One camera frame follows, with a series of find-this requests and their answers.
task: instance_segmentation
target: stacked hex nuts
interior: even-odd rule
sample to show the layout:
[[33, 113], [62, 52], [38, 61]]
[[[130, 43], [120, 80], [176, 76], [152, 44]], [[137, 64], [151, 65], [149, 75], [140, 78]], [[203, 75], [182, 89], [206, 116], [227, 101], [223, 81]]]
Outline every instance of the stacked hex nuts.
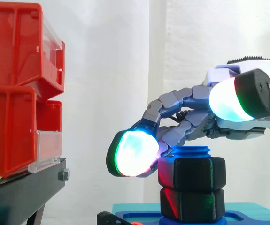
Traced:
[[213, 223], [224, 215], [225, 160], [161, 157], [161, 213], [182, 223]]

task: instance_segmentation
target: robotic hand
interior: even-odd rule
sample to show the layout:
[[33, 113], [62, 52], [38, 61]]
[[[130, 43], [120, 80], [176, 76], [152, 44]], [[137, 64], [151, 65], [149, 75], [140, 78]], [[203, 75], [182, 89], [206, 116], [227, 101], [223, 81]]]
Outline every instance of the robotic hand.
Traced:
[[[182, 111], [182, 107], [192, 110]], [[178, 125], [159, 127], [163, 118]], [[202, 85], [151, 102], [140, 121], [116, 134], [107, 167], [114, 176], [146, 177], [173, 146], [205, 136], [254, 138], [266, 128], [270, 129], [270, 60], [244, 57], [210, 69]]]

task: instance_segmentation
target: white curtain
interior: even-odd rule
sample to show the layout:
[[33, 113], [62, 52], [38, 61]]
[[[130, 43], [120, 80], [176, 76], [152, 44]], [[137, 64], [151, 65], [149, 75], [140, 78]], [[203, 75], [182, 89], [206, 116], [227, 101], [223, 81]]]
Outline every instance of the white curtain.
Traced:
[[[43, 225], [93, 225], [114, 203], [158, 202], [157, 173], [137, 179], [107, 172], [116, 132], [136, 122], [148, 101], [200, 84], [217, 64], [270, 58], [270, 0], [37, 2], [66, 43], [65, 93], [56, 99], [63, 103], [62, 156], [71, 170], [66, 187], [46, 204]], [[208, 145], [225, 158], [227, 202], [270, 208], [270, 131], [252, 140], [188, 144]]]

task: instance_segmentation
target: black clamp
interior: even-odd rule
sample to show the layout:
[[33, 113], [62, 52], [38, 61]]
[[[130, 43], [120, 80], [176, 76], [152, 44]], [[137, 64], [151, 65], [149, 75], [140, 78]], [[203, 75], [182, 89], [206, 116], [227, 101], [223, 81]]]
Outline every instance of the black clamp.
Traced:
[[131, 223], [113, 215], [110, 212], [101, 212], [97, 215], [97, 225], [132, 225]]

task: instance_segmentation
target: stacked storage bins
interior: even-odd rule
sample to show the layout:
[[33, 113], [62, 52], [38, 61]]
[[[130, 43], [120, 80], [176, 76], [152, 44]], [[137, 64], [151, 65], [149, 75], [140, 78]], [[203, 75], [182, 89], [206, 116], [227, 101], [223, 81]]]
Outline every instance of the stacked storage bins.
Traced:
[[64, 50], [39, 4], [0, 2], [0, 177], [60, 162]]

